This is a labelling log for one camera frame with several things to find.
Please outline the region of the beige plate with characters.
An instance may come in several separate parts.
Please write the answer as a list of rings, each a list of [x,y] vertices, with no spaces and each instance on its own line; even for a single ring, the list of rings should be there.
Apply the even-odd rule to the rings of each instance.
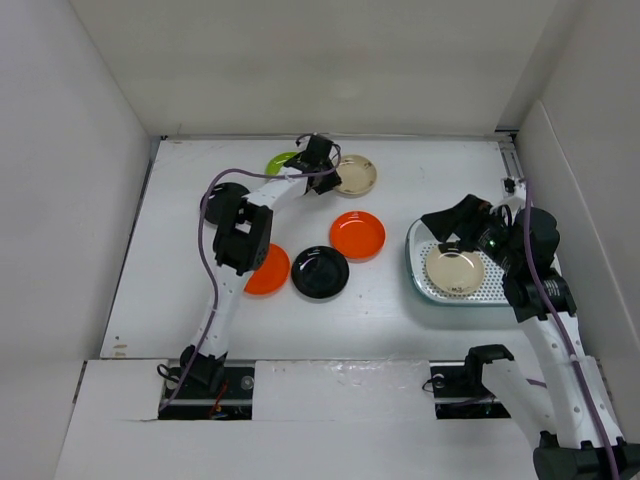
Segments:
[[[377,181],[373,162],[361,155],[346,155],[340,161],[337,173],[341,183],[334,188],[340,194],[361,196],[368,193]]]

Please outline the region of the beige plate with black blot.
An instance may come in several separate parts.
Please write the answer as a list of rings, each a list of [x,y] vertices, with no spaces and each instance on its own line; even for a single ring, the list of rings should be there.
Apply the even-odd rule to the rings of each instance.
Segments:
[[[451,295],[470,295],[485,279],[485,266],[474,252],[441,251],[434,247],[425,259],[426,275],[441,291]]]

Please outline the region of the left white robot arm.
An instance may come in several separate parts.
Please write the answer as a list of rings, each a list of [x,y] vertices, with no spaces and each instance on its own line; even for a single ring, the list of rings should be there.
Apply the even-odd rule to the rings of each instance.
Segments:
[[[276,175],[231,168],[218,174],[203,195],[197,244],[212,294],[203,320],[180,356],[178,380],[179,384],[188,381],[201,396],[212,396],[222,388],[230,325],[248,280],[267,258],[275,214],[311,191],[322,195],[341,184],[340,146],[317,133],[299,137],[296,144],[301,143],[306,144],[304,149],[287,160]],[[207,201],[223,177],[230,174],[263,179],[265,183],[246,194],[227,194],[219,208],[211,250],[207,251]]]

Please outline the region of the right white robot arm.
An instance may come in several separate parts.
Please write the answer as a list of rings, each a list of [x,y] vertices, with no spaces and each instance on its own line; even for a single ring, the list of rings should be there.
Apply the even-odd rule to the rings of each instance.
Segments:
[[[421,221],[441,251],[480,251],[501,268],[504,295],[543,376],[529,381],[507,347],[492,344],[470,348],[449,382],[504,406],[531,445],[540,479],[638,475],[639,446],[625,439],[606,404],[597,362],[582,346],[573,295],[553,265],[555,217],[530,201],[512,213],[467,195]]]

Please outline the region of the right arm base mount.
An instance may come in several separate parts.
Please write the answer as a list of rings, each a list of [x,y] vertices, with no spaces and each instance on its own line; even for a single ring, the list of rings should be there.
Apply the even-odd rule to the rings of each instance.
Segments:
[[[495,360],[513,360],[503,345],[469,349],[463,360],[430,361],[430,377],[422,390],[431,393],[437,420],[507,419],[507,409],[482,383],[483,367]]]

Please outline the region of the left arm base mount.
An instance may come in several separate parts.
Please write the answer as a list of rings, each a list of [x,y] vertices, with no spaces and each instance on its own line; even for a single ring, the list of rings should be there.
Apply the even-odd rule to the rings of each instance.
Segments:
[[[254,364],[231,364],[225,367],[222,384],[213,393],[192,380],[185,380],[170,404],[159,407],[158,419],[251,420],[254,386]]]

